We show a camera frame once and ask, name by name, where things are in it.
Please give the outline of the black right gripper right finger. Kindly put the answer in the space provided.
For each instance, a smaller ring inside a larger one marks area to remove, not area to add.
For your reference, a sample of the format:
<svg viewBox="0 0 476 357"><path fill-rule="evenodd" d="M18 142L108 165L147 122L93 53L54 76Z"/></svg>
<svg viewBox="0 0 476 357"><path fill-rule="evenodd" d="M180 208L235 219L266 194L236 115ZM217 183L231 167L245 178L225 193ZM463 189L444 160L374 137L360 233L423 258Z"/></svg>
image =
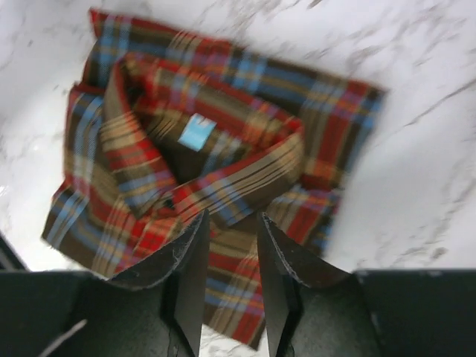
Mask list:
<svg viewBox="0 0 476 357"><path fill-rule="evenodd" d="M265 213L257 249L270 356L371 356L372 324L356 277L298 245Z"/></svg>

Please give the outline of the red brown plaid shirt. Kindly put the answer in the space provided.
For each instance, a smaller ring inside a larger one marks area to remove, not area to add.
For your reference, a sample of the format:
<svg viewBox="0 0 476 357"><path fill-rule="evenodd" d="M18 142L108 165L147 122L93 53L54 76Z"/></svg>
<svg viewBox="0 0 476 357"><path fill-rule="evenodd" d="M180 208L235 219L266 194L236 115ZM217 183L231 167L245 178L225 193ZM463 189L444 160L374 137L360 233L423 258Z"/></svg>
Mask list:
<svg viewBox="0 0 476 357"><path fill-rule="evenodd" d="M111 277L208 210L204 323L257 348L257 214L322 254L385 93L160 22L89 15L96 41L68 97L42 238Z"/></svg>

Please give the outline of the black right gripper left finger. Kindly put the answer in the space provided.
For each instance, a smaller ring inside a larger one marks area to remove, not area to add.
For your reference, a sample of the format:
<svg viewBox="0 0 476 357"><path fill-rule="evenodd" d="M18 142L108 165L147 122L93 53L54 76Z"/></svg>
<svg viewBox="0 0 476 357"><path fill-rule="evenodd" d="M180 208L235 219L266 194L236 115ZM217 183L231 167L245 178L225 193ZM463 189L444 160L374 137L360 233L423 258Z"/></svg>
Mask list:
<svg viewBox="0 0 476 357"><path fill-rule="evenodd" d="M109 282L130 290L162 287L161 320L170 331L168 356L199 354L210 245L207 210L175 238Z"/></svg>

